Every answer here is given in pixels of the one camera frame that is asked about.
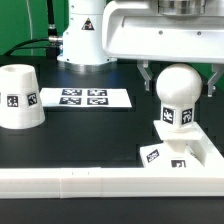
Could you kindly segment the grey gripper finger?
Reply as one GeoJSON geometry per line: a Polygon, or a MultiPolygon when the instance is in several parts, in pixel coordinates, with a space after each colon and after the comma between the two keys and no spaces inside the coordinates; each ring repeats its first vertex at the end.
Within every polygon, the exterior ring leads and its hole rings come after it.
{"type": "Polygon", "coordinates": [[[215,91],[215,84],[224,74],[224,64],[213,64],[212,65],[212,76],[209,78],[207,82],[208,93],[209,97],[213,96],[213,92],[215,91]]]}

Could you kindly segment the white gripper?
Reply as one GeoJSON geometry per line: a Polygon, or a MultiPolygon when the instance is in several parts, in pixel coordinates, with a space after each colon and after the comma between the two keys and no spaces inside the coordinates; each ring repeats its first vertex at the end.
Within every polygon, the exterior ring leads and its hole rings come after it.
{"type": "Polygon", "coordinates": [[[110,57],[138,60],[146,91],[149,61],[224,64],[224,0],[113,0],[102,45],[110,57]]]}

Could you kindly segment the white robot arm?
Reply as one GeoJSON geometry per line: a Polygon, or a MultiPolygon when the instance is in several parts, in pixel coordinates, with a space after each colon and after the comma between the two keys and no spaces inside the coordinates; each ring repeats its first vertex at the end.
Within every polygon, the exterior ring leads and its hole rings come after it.
{"type": "Polygon", "coordinates": [[[207,63],[208,94],[224,75],[224,0],[68,0],[58,62],[95,71],[132,59],[150,88],[152,61],[207,63]]]}

